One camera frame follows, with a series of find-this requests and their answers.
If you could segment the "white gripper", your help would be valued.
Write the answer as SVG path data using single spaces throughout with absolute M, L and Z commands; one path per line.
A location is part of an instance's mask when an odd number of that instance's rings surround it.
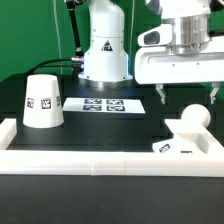
M 163 84 L 224 81 L 224 52 L 203 50 L 196 54 L 175 55 L 166 47 L 137 51 L 135 79 L 139 84 L 156 84 L 161 103 L 166 103 Z M 214 104 L 220 83 L 212 83 L 210 102 Z

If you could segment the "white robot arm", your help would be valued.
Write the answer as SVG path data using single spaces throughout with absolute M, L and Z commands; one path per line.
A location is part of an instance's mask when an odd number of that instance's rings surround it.
M 154 84 L 161 96 L 165 84 L 210 82 L 210 95 L 217 93 L 224 82 L 224 34 L 209 33 L 211 0 L 145 0 L 161 25 L 139 35 L 133 75 L 123 49 L 123 11 L 110 0 L 87 2 L 91 31 L 82 82 L 104 87 L 136 80 Z

